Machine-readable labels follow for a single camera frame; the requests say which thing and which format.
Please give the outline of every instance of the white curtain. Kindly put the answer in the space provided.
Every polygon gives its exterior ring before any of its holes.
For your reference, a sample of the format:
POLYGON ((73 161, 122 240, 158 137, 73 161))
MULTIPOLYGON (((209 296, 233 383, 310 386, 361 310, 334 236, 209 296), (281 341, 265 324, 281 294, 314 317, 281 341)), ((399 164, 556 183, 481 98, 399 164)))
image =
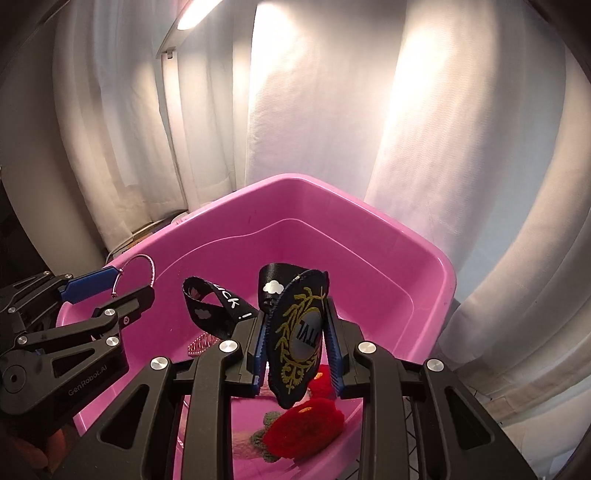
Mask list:
POLYGON ((553 30, 514 0, 224 0, 178 49, 171 149, 155 55, 182 5, 60 18, 61 134, 107 245, 278 173, 364 199, 450 257, 435 353, 556 469, 591 420, 591 87, 553 30))
POLYGON ((144 2, 77 1, 60 14, 54 91, 60 131, 111 249, 184 207, 161 120, 144 2))

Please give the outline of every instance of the metal keyring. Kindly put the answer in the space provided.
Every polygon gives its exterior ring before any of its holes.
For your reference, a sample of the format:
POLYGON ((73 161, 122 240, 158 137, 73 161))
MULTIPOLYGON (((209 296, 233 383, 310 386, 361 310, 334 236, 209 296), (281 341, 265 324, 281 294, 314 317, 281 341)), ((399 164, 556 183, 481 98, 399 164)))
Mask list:
POLYGON ((117 274, 117 277, 115 278, 115 282, 113 283, 113 290, 111 291, 111 296, 113 298, 115 298, 117 296, 117 292, 115 291, 115 289, 117 288, 117 282, 121 278, 121 275, 123 275, 123 269, 125 267, 127 267, 127 265, 129 265, 129 262, 131 262, 134 258, 138 258, 138 257, 143 257, 146 260, 148 260, 148 262, 150 262, 150 266, 152 267, 152 280, 150 281, 150 287, 153 287, 154 286, 154 280, 156 279, 156 267, 154 266, 154 260, 152 260, 152 257, 150 257, 149 255, 146 255, 146 254, 136 254, 133 257, 131 257, 127 262, 125 262, 125 264, 123 265, 123 267, 118 268, 119 273, 117 274))

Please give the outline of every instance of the navy blue patch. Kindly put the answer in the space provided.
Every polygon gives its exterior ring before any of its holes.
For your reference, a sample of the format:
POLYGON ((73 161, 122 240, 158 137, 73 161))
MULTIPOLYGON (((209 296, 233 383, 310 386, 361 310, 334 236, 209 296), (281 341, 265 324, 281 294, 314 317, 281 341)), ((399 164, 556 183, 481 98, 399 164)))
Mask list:
POLYGON ((306 270, 282 289, 267 317, 269 388, 282 408, 304 398, 322 356, 328 273, 306 270))

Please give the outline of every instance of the black lanyard strap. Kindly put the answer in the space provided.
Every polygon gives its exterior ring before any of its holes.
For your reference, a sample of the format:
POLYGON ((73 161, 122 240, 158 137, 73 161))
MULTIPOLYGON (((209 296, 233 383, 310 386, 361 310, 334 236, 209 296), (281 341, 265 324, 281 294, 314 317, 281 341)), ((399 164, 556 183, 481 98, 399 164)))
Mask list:
POLYGON ((256 308, 234 292, 199 277, 187 278, 183 293, 193 323, 221 340, 232 336, 238 322, 258 315, 256 308), (210 293, 216 295, 221 307, 202 301, 210 293))

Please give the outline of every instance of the red yarn flower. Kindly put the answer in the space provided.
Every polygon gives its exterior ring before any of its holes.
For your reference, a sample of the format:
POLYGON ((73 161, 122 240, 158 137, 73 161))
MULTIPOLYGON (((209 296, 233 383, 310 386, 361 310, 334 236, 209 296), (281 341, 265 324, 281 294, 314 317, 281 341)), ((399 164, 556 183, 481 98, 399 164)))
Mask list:
POLYGON ((345 416, 335 402, 313 398, 279 417, 262 441, 269 453, 299 460, 318 453, 343 431, 345 416))
POLYGON ((310 396, 312 398, 328 398, 334 400, 336 398, 335 389, 330 381, 330 367, 328 365, 321 365, 316 376, 308 383, 310 396))

